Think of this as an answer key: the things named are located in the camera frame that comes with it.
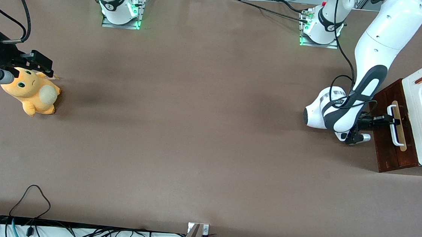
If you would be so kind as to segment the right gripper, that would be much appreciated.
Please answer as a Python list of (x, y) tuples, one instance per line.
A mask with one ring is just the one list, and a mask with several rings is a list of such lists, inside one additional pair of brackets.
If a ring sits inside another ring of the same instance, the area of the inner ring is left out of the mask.
[(3, 44), (1, 41), (4, 39), (8, 39), (8, 37), (0, 33), (0, 69), (6, 68), (6, 71), (13, 75), (19, 75), (19, 70), (16, 68), (22, 68), (53, 78), (53, 61), (51, 59), (37, 50), (23, 53), (14, 44)]

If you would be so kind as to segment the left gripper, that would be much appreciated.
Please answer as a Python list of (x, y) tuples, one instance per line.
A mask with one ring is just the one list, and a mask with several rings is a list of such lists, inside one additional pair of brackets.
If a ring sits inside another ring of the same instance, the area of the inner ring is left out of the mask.
[(392, 115), (378, 115), (378, 116), (370, 116), (370, 115), (360, 115), (357, 119), (356, 125), (358, 130), (371, 130), (374, 127), (385, 127), (389, 125), (401, 125), (401, 121), (399, 119), (395, 119)]

